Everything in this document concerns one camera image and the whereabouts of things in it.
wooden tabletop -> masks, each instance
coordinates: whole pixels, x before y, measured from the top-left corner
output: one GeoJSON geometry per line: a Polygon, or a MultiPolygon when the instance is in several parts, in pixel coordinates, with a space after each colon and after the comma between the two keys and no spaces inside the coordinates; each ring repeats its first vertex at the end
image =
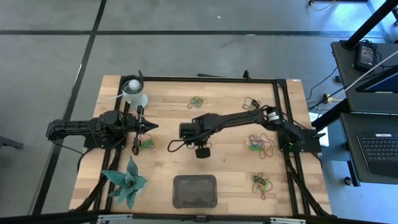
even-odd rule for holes
{"type": "MultiPolygon", "coordinates": [[[[105,75],[98,99],[116,96],[120,81],[119,75],[105,75]]],[[[300,80],[287,80],[293,117],[299,123],[310,128],[307,104],[300,80]]],[[[280,90],[281,103],[284,105],[280,90]]],[[[178,127],[182,122],[205,113],[230,114],[244,111],[244,98],[249,96],[261,101],[262,105],[275,106],[271,84],[264,83],[212,83],[212,82],[145,82],[144,93],[149,104],[145,107],[146,120],[159,127],[149,131],[155,138],[154,149],[142,149],[138,156],[131,151],[135,133],[130,133],[126,147],[122,150],[119,171],[126,172],[130,156],[133,156],[139,168],[139,175],[148,180],[144,192],[136,197],[132,210],[125,202],[115,206],[112,212],[123,213],[161,213],[161,214],[207,214],[207,215],[292,215],[287,185],[287,174],[283,155],[279,151],[276,132],[264,129],[260,125],[250,124],[224,129],[211,136],[211,156],[197,159],[195,151],[185,146],[174,153],[167,151],[172,139],[178,139],[178,127]],[[205,99],[200,108],[187,108],[194,96],[205,99]],[[261,159],[258,152],[248,149],[246,138],[250,134],[265,133],[275,142],[273,156],[261,159]],[[262,200],[260,193],[252,193],[251,176],[265,172],[273,183],[273,189],[262,200]],[[173,179],[176,175],[211,174],[217,179],[218,204],[215,208],[181,208],[172,205],[173,179]]],[[[94,117],[113,110],[115,100],[98,103],[94,117]]],[[[75,184],[70,208],[76,208],[88,196],[97,184],[103,161],[104,150],[94,149],[82,160],[75,184]]],[[[327,212],[331,212],[325,182],[319,161],[309,153],[301,153],[305,183],[318,203],[327,212]]],[[[303,213],[300,190],[296,195],[299,211],[303,213]]],[[[100,208],[104,208],[108,184],[104,187],[100,208]]]]}

green plant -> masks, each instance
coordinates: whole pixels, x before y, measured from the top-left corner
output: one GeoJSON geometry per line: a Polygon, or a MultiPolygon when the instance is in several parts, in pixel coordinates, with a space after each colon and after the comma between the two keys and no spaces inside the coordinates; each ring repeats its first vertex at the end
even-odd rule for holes
{"type": "Polygon", "coordinates": [[[124,200],[127,201],[127,206],[131,209],[136,199],[136,194],[139,189],[143,188],[147,180],[138,175],[138,167],[130,157],[127,171],[125,174],[115,170],[102,170],[109,181],[119,186],[114,192],[110,193],[109,197],[119,197],[116,205],[119,205],[124,200]]]}

concrete floor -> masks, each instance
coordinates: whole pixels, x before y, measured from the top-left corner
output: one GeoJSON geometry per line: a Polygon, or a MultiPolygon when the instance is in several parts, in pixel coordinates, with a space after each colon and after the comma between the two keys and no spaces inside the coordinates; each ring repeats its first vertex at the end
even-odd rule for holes
{"type": "MultiPolygon", "coordinates": [[[[0,30],[91,30],[100,2],[1,1],[0,30]]],[[[383,0],[371,2],[377,8],[383,0]]],[[[316,4],[322,7],[327,3],[316,4]]],[[[107,2],[99,30],[304,30],[343,34],[356,30],[370,15],[365,3],[354,2],[338,2],[316,12],[306,0],[118,0],[107,2]]],[[[391,16],[382,24],[394,40],[391,16]]],[[[240,77],[248,69],[256,78],[301,79],[308,96],[310,88],[336,67],[330,43],[340,39],[346,36],[97,36],[72,119],[91,118],[103,75],[128,75],[138,69],[146,76],[209,73],[224,77],[240,77]]],[[[371,40],[383,42],[381,36],[371,40]]],[[[25,142],[22,150],[0,150],[0,217],[29,213],[50,152],[45,129],[48,122],[62,117],[87,41],[87,35],[0,35],[0,135],[25,142]]],[[[329,80],[314,89],[313,99],[339,88],[329,80]]],[[[64,144],[80,149],[83,140],[68,138],[64,144]]],[[[62,151],[44,213],[68,210],[77,159],[74,152],[62,151]]],[[[398,221],[397,186],[347,187],[341,181],[348,175],[342,162],[324,162],[323,171],[335,215],[398,221]]]]}

black desk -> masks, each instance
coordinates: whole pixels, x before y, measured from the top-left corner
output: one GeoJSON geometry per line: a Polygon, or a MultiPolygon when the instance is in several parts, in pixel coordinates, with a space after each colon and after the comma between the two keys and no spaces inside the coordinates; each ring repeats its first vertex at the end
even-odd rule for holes
{"type": "Polygon", "coordinates": [[[343,113],[341,114],[341,122],[343,123],[350,157],[358,180],[370,183],[398,184],[398,178],[376,175],[368,171],[365,158],[363,157],[362,150],[356,138],[359,134],[398,132],[398,116],[343,113]]]}
{"type": "MultiPolygon", "coordinates": [[[[363,72],[353,69],[355,51],[345,50],[340,42],[333,42],[331,48],[343,85],[349,86],[363,75],[363,72]]],[[[377,52],[382,55],[382,59],[390,56],[397,50],[398,44],[377,44],[377,52]]],[[[384,63],[385,66],[396,64],[398,64],[398,55],[393,56],[384,63]]],[[[377,68],[375,72],[381,72],[381,68],[377,68]]],[[[363,82],[359,82],[350,88],[346,92],[346,99],[314,121],[312,126],[316,127],[316,129],[323,129],[334,120],[338,119],[340,113],[361,112],[398,114],[398,94],[359,93],[355,88],[361,84],[363,84],[363,82]]]]}

